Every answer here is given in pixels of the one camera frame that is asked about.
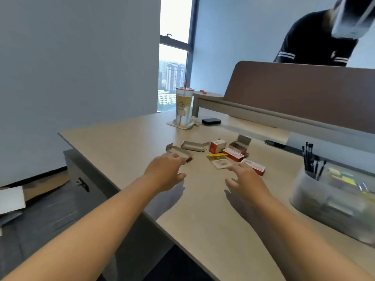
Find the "beige side table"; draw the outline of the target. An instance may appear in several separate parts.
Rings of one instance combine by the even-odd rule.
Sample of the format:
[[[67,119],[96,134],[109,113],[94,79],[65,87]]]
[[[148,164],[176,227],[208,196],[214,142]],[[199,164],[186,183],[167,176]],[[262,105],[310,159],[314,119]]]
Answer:
[[[193,92],[193,106],[192,106],[192,112],[191,115],[198,117],[199,114],[199,108],[202,106],[199,101],[206,100],[206,101],[220,101],[224,98],[223,95],[213,93],[213,92],[207,92],[207,94],[201,94],[199,91]]]

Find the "person's left hand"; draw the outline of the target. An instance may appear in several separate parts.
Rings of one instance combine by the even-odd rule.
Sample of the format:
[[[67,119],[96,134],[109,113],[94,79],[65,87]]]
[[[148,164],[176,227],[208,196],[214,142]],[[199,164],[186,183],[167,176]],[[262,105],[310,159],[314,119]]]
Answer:
[[[172,178],[180,173],[180,167],[185,164],[185,160],[177,154],[165,153],[150,162],[143,178],[156,194],[165,192],[176,186],[172,185]]]

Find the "closed red white box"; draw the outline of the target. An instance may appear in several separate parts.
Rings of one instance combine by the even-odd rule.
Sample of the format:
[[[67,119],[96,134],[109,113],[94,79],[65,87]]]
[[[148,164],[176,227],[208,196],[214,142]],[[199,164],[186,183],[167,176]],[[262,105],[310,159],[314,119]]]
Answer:
[[[208,151],[212,154],[218,154],[221,153],[222,150],[224,150],[227,146],[227,141],[223,139],[218,139],[215,141],[211,141],[209,143]]]

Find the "yellow printed drink cup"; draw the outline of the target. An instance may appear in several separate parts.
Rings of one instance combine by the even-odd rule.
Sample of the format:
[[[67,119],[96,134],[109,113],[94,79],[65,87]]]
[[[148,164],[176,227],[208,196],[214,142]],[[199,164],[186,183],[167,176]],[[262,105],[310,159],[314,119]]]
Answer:
[[[176,88],[176,125],[185,127],[190,124],[190,108],[193,101],[194,89]]]

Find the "white headset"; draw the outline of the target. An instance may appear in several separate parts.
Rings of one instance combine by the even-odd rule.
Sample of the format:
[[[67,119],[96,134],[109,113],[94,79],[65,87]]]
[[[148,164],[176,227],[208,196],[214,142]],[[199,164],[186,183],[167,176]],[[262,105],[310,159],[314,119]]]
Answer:
[[[341,0],[331,29],[334,38],[356,40],[375,23],[375,0]]]

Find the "dark framed window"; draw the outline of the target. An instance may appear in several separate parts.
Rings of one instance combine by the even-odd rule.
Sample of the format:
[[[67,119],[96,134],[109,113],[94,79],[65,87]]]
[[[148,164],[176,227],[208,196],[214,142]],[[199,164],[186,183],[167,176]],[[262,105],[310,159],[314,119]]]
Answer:
[[[157,112],[176,107],[176,88],[190,85],[199,0],[161,0]]]

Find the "person's left forearm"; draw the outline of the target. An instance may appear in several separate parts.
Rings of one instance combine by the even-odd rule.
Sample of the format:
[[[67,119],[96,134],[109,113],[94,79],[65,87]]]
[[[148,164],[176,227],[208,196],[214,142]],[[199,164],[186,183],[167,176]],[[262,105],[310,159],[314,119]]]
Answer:
[[[145,175],[136,179],[1,281],[96,281],[158,188]]]

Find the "flat red white box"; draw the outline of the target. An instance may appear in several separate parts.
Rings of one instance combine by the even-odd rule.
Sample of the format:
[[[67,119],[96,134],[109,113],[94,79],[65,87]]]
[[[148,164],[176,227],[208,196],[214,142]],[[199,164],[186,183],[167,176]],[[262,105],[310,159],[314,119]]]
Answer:
[[[241,162],[244,158],[246,158],[245,155],[231,149],[231,148],[225,148],[222,150],[222,153],[225,154],[229,159],[235,161],[235,162]]]

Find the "white paper sheet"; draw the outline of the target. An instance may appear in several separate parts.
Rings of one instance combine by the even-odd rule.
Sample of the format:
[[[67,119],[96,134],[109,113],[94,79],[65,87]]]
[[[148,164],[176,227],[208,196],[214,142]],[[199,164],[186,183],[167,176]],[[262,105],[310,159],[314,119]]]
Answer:
[[[0,188],[0,215],[26,207],[23,187]]]

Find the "person's right forearm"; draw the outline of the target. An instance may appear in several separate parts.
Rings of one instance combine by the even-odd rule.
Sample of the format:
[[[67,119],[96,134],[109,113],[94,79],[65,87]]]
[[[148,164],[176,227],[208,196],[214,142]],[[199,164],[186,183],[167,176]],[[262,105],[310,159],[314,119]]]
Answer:
[[[375,281],[270,192],[242,187],[238,190],[284,242],[304,281]]]

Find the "yellow green sticky notes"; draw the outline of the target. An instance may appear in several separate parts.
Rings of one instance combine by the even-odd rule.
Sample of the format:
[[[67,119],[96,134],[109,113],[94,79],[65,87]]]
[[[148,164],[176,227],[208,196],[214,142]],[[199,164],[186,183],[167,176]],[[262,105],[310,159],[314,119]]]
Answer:
[[[354,176],[352,174],[342,172],[334,168],[328,168],[328,173],[333,179],[343,181],[347,184],[357,185],[357,182],[354,180]]]

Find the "white foil packet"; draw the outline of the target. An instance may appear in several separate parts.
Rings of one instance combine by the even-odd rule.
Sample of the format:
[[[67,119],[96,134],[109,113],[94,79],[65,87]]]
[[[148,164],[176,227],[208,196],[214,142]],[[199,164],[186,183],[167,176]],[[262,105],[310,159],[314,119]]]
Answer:
[[[216,167],[216,169],[226,169],[232,165],[232,163],[226,158],[211,160],[211,162]]]

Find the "long red white box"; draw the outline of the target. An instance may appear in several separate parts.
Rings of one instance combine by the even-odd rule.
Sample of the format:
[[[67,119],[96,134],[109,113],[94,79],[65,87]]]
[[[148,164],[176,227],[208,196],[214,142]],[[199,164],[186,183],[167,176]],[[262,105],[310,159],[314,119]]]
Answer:
[[[255,170],[255,172],[260,175],[260,176],[263,176],[264,173],[265,173],[265,166],[263,165],[260,165],[258,163],[255,163],[251,160],[248,160],[248,159],[243,159],[241,162],[243,163],[246,163],[246,165],[250,166],[252,169]]]

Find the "flattened grey open carton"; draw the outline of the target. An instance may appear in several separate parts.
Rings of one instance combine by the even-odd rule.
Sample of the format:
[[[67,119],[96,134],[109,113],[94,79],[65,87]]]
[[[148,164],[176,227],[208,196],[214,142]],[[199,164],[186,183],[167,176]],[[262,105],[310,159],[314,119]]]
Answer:
[[[177,154],[178,156],[183,158],[185,162],[187,163],[193,160],[193,156],[188,150],[175,146],[173,145],[173,143],[167,145],[165,150],[166,150],[166,153]]]

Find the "grey drawer cabinet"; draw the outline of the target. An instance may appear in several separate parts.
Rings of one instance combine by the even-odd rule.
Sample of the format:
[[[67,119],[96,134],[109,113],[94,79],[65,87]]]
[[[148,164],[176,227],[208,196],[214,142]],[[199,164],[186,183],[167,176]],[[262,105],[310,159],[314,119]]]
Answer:
[[[68,175],[77,189],[79,218],[118,193],[118,189],[74,149],[63,152]],[[137,218],[103,271],[107,281],[142,281],[171,249],[173,242],[156,221],[182,197],[184,182],[158,194]]]

